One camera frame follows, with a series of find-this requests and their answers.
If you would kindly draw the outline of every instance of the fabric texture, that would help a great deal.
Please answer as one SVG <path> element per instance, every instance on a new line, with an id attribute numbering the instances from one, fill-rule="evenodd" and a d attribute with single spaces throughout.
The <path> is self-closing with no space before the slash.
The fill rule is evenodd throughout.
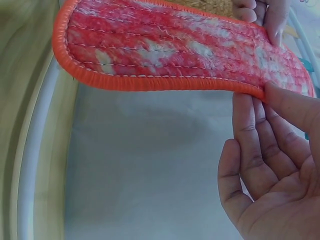
<path id="1" fill-rule="evenodd" d="M 68 71 L 58 48 L 65 51 L 74 68 L 85 73 L 80 80 L 93 87 L 243 92 L 242 84 L 260 93 L 267 81 L 274 81 L 314 96 L 303 64 L 286 47 L 272 46 L 266 31 L 254 24 L 158 1 L 68 0 L 66 4 L 73 9 L 62 33 L 63 49 L 55 47 L 55 40 L 53 49 Z M 122 83 L 123 78 L 130 80 Z M 141 87 L 151 78 L 157 81 Z"/>

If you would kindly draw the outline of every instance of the white stitching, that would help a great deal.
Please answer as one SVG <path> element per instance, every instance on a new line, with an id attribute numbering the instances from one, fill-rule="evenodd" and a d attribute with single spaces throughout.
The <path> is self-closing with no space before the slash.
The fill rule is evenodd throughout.
<path id="1" fill-rule="evenodd" d="M 79 6 L 79 4 L 81 3 L 82 0 L 80 0 L 75 6 L 74 6 L 74 9 L 73 9 L 73 12 L 75 12 L 77 10 L 77 7 Z M 113 77 L 147 77 L 147 78 L 200 78 L 200 79 L 215 79 L 215 80 L 224 80 L 224 81 L 230 81 L 230 82 L 237 82 L 237 83 L 244 83 L 244 84 L 247 84 L 249 86 L 252 86 L 252 87 L 255 87 L 255 88 L 258 88 L 258 89 L 261 89 L 261 87 L 259 86 L 255 86 L 255 85 L 251 85 L 249 83 L 246 83 L 246 82 L 240 82 L 240 81 L 237 81 L 237 80 L 228 80 L 228 79 L 225 79 L 225 78 L 222 78 L 222 77 L 214 77 L 214 76 L 196 76 L 196 75 L 188 75 L 188 76 L 184 76 L 184 75 L 180 75 L 180 76 L 175 76 L 175 75 L 114 75 L 114 74 L 110 74 L 110 73 L 104 73 L 104 72 L 98 72 L 96 70 L 93 70 L 93 69 L 90 69 L 90 68 L 87 68 L 83 65 L 80 65 L 81 63 L 79 61 L 77 61 L 75 59 L 75 56 L 73 56 L 70 51 L 69 51 L 69 48 L 67 47 L 68 45 L 68 40 L 67 40 L 67 29 L 69 27 L 69 23 L 70 23 L 70 20 L 71 18 L 68 19 L 68 22 L 67 24 L 65 25 L 66 29 L 65 29 L 65 35 L 64 35 L 64 49 L 66 51 L 66 53 L 69 55 L 70 58 L 72 58 L 75 62 L 77 62 L 79 65 L 80 68 L 82 69 L 86 69 L 87 71 L 90 71 L 90 72 L 93 72 L 93 73 L 97 73 L 97 74 L 104 74 L 104 75 L 107 75 L 107 76 L 113 76 Z"/>
<path id="2" fill-rule="evenodd" d="M 187 52 L 187 51 L 174 51 L 174 50 L 147 50 L 147 49 L 143 49 L 143 48 L 130 48 L 130 47 L 114 47 L 114 46 L 93 46 L 93 45 L 86 45 L 86 44 L 82 44 L 82 43 L 73 43 L 73 42 L 70 42 L 69 43 L 70 45 L 74 45 L 74 46 L 82 46 L 82 47 L 87 47 L 87 48 L 95 48 L 95 49 L 123 49 L 123 50 L 134 50 L 134 51 L 146 51 L 146 52 L 169 52 L 169 53 L 177 53 L 177 54 L 191 54 L 191 55 L 199 55 L 199 56 L 204 56 L 204 57 L 211 57 L 211 58 L 217 58 L 217 59 L 225 59 L 225 60 L 230 60 L 230 61 L 236 61 L 236 62 L 241 62 L 241 60 L 238 60 L 238 59 L 232 59 L 232 58 L 228 58 L 228 57 L 223 57 L 223 56 L 217 56 L 217 55 L 206 55 L 206 54 L 199 54 L 199 53 L 194 53 L 194 52 Z M 95 63 L 95 62 L 89 62 L 89 61 L 86 61 L 86 62 L 79 62 L 79 63 L 87 63 L 87 64 L 94 64 L 94 65 L 102 65 L 102 66 L 105 66 L 105 65 L 112 65 L 111 63 L 110 64 L 103 64 L 103 63 Z M 127 65 L 128 67 L 144 67 L 143 65 Z M 296 68 L 296 67 L 291 67 L 289 65 L 285 65 L 286 67 L 290 68 L 290 69 L 294 69 L 294 70 L 300 70 L 299 68 Z M 146 67 L 175 67 L 175 66 L 156 66 L 156 65 L 149 65 L 149 66 L 146 66 Z M 176 66 L 177 68 L 194 68 L 194 67 L 190 67 L 190 66 Z M 251 68 L 258 68 L 258 69 L 261 69 L 259 68 L 257 65 L 249 65 L 248 64 L 248 67 L 251 67 Z M 207 70 L 214 70 L 215 68 L 203 68 L 203 69 L 207 69 Z M 274 70 L 268 70 L 268 72 L 271 72 L 271 73 L 283 73 L 285 75 L 287 75 L 285 72 L 282 72 L 282 71 L 274 71 Z"/>
<path id="3" fill-rule="evenodd" d="M 80 9 L 75 9 L 75 12 L 78 12 L 80 14 L 84 14 Z M 161 24 L 156 24 L 156 23 L 145 23 L 145 22 L 135 22 L 135 21 L 130 21 L 130 20 L 121 20 L 121 19 L 115 19 L 115 18 L 111 18 L 111 17 L 105 17 L 105 16 L 97 16 L 97 15 L 93 15 L 93 14 L 85 14 L 86 16 L 90 16 L 90 17 L 96 17 L 96 18 L 101 18 L 101 19 L 105 19 L 105 20 L 110 20 L 110 21 L 114 21 L 114 22 L 120 22 L 120 23 L 129 23 L 129 24 L 137 24 L 137 25 L 145 25 L 145 26 L 156 26 L 156 27 L 162 27 L 162 28 L 167 28 L 167 29 L 178 29 L 178 30 L 185 30 L 186 28 L 182 28 L 182 27 L 173 27 L 173 26 L 165 26 L 165 25 L 161 25 Z M 246 33 L 243 32 L 236 32 L 234 29 L 231 29 L 229 27 L 226 26 L 222 26 L 221 28 L 229 30 L 232 33 L 236 33 L 238 35 L 242 35 L 248 38 L 253 38 L 254 36 L 248 35 Z M 192 31 L 190 29 L 188 29 L 189 32 L 191 33 L 198 33 L 197 31 Z M 268 43 L 267 40 L 265 39 L 261 39 L 261 41 Z"/>

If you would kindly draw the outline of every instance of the stitching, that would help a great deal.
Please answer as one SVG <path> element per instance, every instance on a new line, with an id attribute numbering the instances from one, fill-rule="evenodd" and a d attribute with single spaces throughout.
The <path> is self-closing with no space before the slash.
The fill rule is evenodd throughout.
<path id="1" fill-rule="evenodd" d="M 111 17 L 105 17 L 105 16 L 96 16 L 96 15 L 93 15 L 93 14 L 85 14 L 81 11 L 81 9 L 75 9 L 74 12 L 77 12 L 77 13 L 80 13 L 80 14 L 84 14 L 86 16 L 90 16 L 90 17 L 95 17 L 95 18 L 101 18 L 101 19 L 105 19 L 105 20 L 110 20 L 110 21 L 114 21 L 114 22 L 120 22 L 120 23 L 129 23 L 129 24 L 137 24 L 137 25 L 145 25 L 145 26 L 156 26 L 156 27 L 162 27 L 162 28 L 167 28 L 167 29 L 175 29 L 175 30 L 184 30 L 185 28 L 182 28 L 182 27 L 173 27 L 173 26 L 165 26 L 165 25 L 161 25 L 161 24 L 156 24 L 156 23 L 146 23 L 146 22 L 135 22 L 135 21 L 130 21 L 130 20 L 121 20 L 121 19 L 115 19 L 115 18 L 111 18 Z M 245 36 L 245 37 L 248 37 L 248 38 L 254 38 L 254 36 L 251 36 L 249 34 L 246 34 L 246 33 L 243 33 L 243 32 L 237 32 L 235 31 L 234 29 L 232 28 L 229 28 L 227 26 L 221 26 L 222 29 L 225 29 L 225 30 L 229 30 L 231 33 L 235 33 L 235 34 L 238 34 L 238 35 L 242 35 L 242 36 Z M 192 30 L 189 30 L 189 32 L 191 33 L 198 33 L 197 31 L 192 31 Z M 268 43 L 267 40 L 265 39 L 261 39 L 261 41 L 265 42 L 265 43 Z"/>
<path id="2" fill-rule="evenodd" d="M 112 30 L 112 31 L 105 31 L 105 30 L 102 30 L 102 29 L 94 29 L 94 28 L 90 28 L 90 27 L 82 27 L 82 26 L 77 26 L 77 25 L 74 25 L 74 24 L 71 24 L 69 25 L 69 27 L 72 27 L 72 28 L 78 28 L 78 29 L 81 29 L 81 30 L 88 30 L 88 31 L 93 31 L 93 32 L 101 32 L 101 33 L 106 33 L 106 34 L 129 34 L 129 35 L 133 35 L 133 36 L 141 36 L 141 37 L 157 37 L 157 38 L 160 38 L 160 39 L 179 39 L 181 40 L 179 37 L 177 36 L 171 36 L 171 35 L 168 35 L 168 36 L 161 36 L 161 35 L 151 35 L 151 34 L 139 34 L 139 33 L 134 33 L 134 32 L 116 32 L 115 30 Z M 197 41 L 197 43 L 199 44 L 202 44 L 202 45 L 207 45 L 207 43 L 204 43 L 204 42 L 200 42 L 200 41 Z M 244 45 L 246 46 L 251 46 L 250 44 L 247 44 L 246 42 L 243 42 Z M 132 50 L 145 50 L 145 49 L 136 49 L 136 48 L 131 48 Z M 159 52 L 173 52 L 173 51 L 166 51 L 166 50 L 159 50 Z M 191 54 L 196 54 L 196 55 L 200 55 L 200 56 L 211 56 L 211 55 L 207 55 L 207 54 L 199 54 L 199 53 L 191 53 Z"/>
<path id="3" fill-rule="evenodd" d="M 95 48 L 95 49 L 123 49 L 123 50 L 128 50 L 128 51 L 146 51 L 146 52 L 164 52 L 164 53 L 177 53 L 177 54 L 190 54 L 190 55 L 198 55 L 198 56 L 203 56 L 203 57 L 211 57 L 211 58 L 217 58 L 217 59 L 224 59 L 224 60 L 230 60 L 230 61 L 236 61 L 236 62 L 240 62 L 242 63 L 241 60 L 238 60 L 238 59 L 232 59 L 232 58 L 228 58 L 228 57 L 223 57 L 223 56 L 217 56 L 217 55 L 208 55 L 208 54 L 199 54 L 199 53 L 194 53 L 194 52 L 187 52 L 187 51 L 174 51 L 174 50 L 157 50 L 157 49 L 154 49 L 154 50 L 147 50 L 147 49 L 144 49 L 144 48 L 131 48 L 131 47 L 114 47 L 114 46 L 93 46 L 93 45 L 86 45 L 86 44 L 82 44 L 82 43 L 73 43 L 73 42 L 70 42 L 69 43 L 70 45 L 74 45 L 74 46 L 82 46 L 82 47 L 86 47 L 86 48 Z M 102 66 L 105 66 L 106 64 L 103 64 L 103 63 L 95 63 L 95 62 L 89 62 L 89 61 L 86 61 L 86 62 L 79 62 L 79 63 L 87 63 L 87 64 L 94 64 L 94 65 L 102 65 Z M 292 67 L 290 65 L 286 65 L 284 64 L 284 66 L 290 68 L 290 69 L 293 69 L 293 70 L 301 70 L 299 68 L 296 68 L 296 67 Z M 147 67 L 166 67 L 166 66 L 156 66 L 156 65 L 149 65 Z M 180 66 L 181 68 L 193 68 L 193 67 L 189 67 L 189 66 Z M 261 69 L 261 73 L 263 73 L 263 69 L 262 68 L 259 68 L 257 65 L 249 65 L 248 64 L 248 67 L 251 67 L 251 68 L 258 68 L 258 69 Z M 269 70 L 268 72 L 271 72 L 271 73 L 284 73 L 282 71 L 274 71 L 274 70 Z"/>
<path id="4" fill-rule="evenodd" d="M 122 8 L 126 8 L 126 9 L 139 10 L 139 11 L 144 11 L 144 12 L 148 12 L 148 13 L 163 14 L 163 15 L 166 15 L 166 16 L 175 17 L 175 18 L 183 19 L 183 20 L 192 20 L 192 18 L 186 18 L 186 17 L 183 17 L 183 16 L 177 16 L 177 15 L 173 15 L 173 14 L 168 14 L 168 13 L 162 12 L 162 11 L 152 11 L 152 10 L 149 10 L 149 9 L 147 10 L 147 9 L 142 9 L 142 8 L 136 8 L 136 7 L 133 7 L 133 6 L 119 5 L 119 4 L 116 4 L 114 1 L 112 1 L 111 3 L 110 2 L 101 2 L 101 3 L 105 4 L 105 5 L 109 5 L 109 6 L 116 5 L 118 7 L 122 7 Z"/>
<path id="5" fill-rule="evenodd" d="M 80 0 L 75 6 L 74 6 L 74 9 L 73 9 L 73 12 L 77 11 L 77 7 L 79 6 L 79 4 L 81 3 L 82 0 Z M 68 39 L 67 39 L 67 29 L 69 27 L 69 23 L 71 21 L 71 18 L 68 19 L 68 22 L 67 24 L 65 25 L 65 31 L 64 31 L 64 49 L 66 51 L 66 53 L 69 55 L 69 57 L 71 59 L 73 59 L 75 62 L 77 62 L 78 64 L 81 64 L 81 62 L 77 61 L 75 56 L 73 54 L 71 54 L 69 48 L 67 47 L 68 46 Z M 96 70 L 93 70 L 93 69 L 90 69 L 88 67 L 85 67 L 83 65 L 78 65 L 80 68 L 82 69 L 86 69 L 87 71 L 90 71 L 90 72 L 93 72 L 93 73 L 97 73 L 97 74 L 104 74 L 104 75 L 107 75 L 107 76 L 112 76 L 112 77 L 147 77 L 147 78 L 200 78 L 200 79 L 215 79 L 215 80 L 225 80 L 225 81 L 230 81 L 230 82 L 238 82 L 238 83 L 243 83 L 243 84 L 247 84 L 249 86 L 252 86 L 252 87 L 255 87 L 257 89 L 261 89 L 261 87 L 258 87 L 258 86 L 255 86 L 255 85 L 252 85 L 252 84 L 249 84 L 249 83 L 246 83 L 246 82 L 240 82 L 240 81 L 237 81 L 237 80 L 227 80 L 225 78 L 222 78 L 222 77 L 211 77 L 211 76 L 197 76 L 197 75 L 114 75 L 114 74 L 110 74 L 110 73 L 104 73 L 104 72 L 98 72 Z"/>
<path id="6" fill-rule="evenodd" d="M 183 16 L 177 16 L 177 15 L 174 15 L 174 14 L 168 14 L 168 13 L 166 13 L 166 12 L 162 12 L 162 11 L 153 11 L 153 10 L 147 10 L 147 9 L 143 9 L 143 8 L 136 8 L 136 7 L 133 7 L 133 6 L 126 6 L 126 5 L 119 5 L 119 4 L 117 4 L 114 0 L 112 0 L 111 1 L 111 3 L 110 2 L 101 2 L 101 4 L 105 4 L 105 5 L 109 5 L 109 6 L 111 6 L 111 5 L 116 5 L 116 6 L 118 6 L 118 7 L 123 7 L 123 8 L 127 8 L 127 9 L 133 9 L 133 10 L 139 10 L 139 11 L 145 11 L 145 12 L 148 12 L 148 13 L 156 13 L 156 14 L 163 14 L 163 15 L 167 15 L 167 16 L 170 16 L 170 17 L 174 17 L 174 18 L 178 18 L 178 19 L 183 19 L 183 20 L 194 20 L 194 18 L 193 17 L 190 17 L 190 18 L 187 18 L 187 17 L 183 17 Z M 178 9 L 175 9 L 175 8 L 169 8 L 169 7 L 166 7 L 166 6 L 160 6 L 160 7 L 162 7 L 162 8 L 166 8 L 166 9 L 169 9 L 169 10 L 174 10 L 174 11 L 179 11 L 179 12 L 181 12 L 180 10 L 178 10 Z M 201 16 L 201 15 L 199 15 L 199 14 L 195 14 L 195 13 L 190 13 L 190 12 L 187 12 L 188 14 L 192 14 L 192 15 L 196 15 L 196 16 L 199 16 L 199 17 L 201 17 L 201 18 L 203 18 L 203 19 L 206 19 L 206 17 L 204 17 L 204 16 Z"/>
<path id="7" fill-rule="evenodd" d="M 159 50 L 159 49 L 154 49 L 154 50 L 147 50 L 144 48 L 135 48 L 135 47 L 115 47 L 115 46 L 94 46 L 94 45 L 87 45 L 87 44 L 82 44 L 82 43 L 73 43 L 69 42 L 70 45 L 74 46 L 82 46 L 82 47 L 87 47 L 87 48 L 95 48 L 95 49 L 123 49 L 123 50 L 133 50 L 133 51 L 146 51 L 146 52 L 161 52 L 161 53 L 176 53 L 176 54 L 190 54 L 190 55 L 199 55 L 203 57 L 212 57 L 212 58 L 219 58 L 219 59 L 226 59 L 226 60 L 232 60 L 232 61 L 239 61 L 238 59 L 232 59 L 228 57 L 223 57 L 223 56 L 217 56 L 217 55 L 209 55 L 209 54 L 200 54 L 200 53 L 195 53 L 195 52 L 188 52 L 188 51 L 175 51 L 175 50 Z"/>
<path id="8" fill-rule="evenodd" d="M 93 31 L 93 32 L 101 32 L 101 33 L 106 33 L 106 34 L 129 34 L 129 35 L 133 35 L 133 36 L 141 36 L 141 37 L 158 37 L 158 38 L 161 38 L 161 39 L 174 39 L 174 38 L 177 38 L 177 36 L 171 36 L 171 35 L 168 35 L 168 36 L 155 36 L 155 35 L 151 35 L 151 34 L 139 34 L 139 33 L 134 33 L 134 32 L 116 32 L 115 30 L 114 31 L 105 31 L 105 30 L 102 30 L 102 29 L 93 29 L 93 28 L 90 28 L 90 27 L 82 27 L 82 26 L 77 26 L 77 25 L 69 25 L 69 28 L 70 27 L 73 27 L 73 28 L 78 28 L 78 29 L 82 29 L 82 30 L 89 30 L 89 31 Z"/>

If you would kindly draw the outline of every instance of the white surface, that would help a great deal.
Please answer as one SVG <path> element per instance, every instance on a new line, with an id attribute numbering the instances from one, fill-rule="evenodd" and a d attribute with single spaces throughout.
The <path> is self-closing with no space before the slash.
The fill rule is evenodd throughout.
<path id="1" fill-rule="evenodd" d="M 231 100 L 224 91 L 81 85 L 67 166 L 66 240 L 241 239 L 217 189 L 221 150 L 233 136 Z"/>

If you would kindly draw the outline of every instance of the palm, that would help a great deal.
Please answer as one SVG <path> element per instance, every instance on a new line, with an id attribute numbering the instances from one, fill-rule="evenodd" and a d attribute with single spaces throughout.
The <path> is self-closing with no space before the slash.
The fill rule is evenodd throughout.
<path id="1" fill-rule="evenodd" d="M 319 177 L 314 164 L 306 161 L 301 170 L 280 180 L 268 193 L 255 201 L 239 219 L 245 236 L 252 239 L 301 239 L 297 232 L 307 236 L 320 221 Z"/>
<path id="2" fill-rule="evenodd" d="M 289 109 L 291 93 L 277 91 L 270 91 L 275 92 L 272 97 L 280 108 Z M 287 101 L 278 97 L 286 94 Z M 316 112 L 302 115 L 296 126 L 305 124 L 311 131 L 310 126 L 319 124 L 320 129 L 320 102 L 315 101 Z M 269 106 L 245 94 L 234 95 L 232 122 L 234 139 L 226 141 L 218 167 L 219 195 L 232 223 L 246 240 L 319 239 L 311 234 L 319 232 L 320 163 L 313 159 L 309 142 Z M 243 193 L 240 178 L 251 198 Z"/>

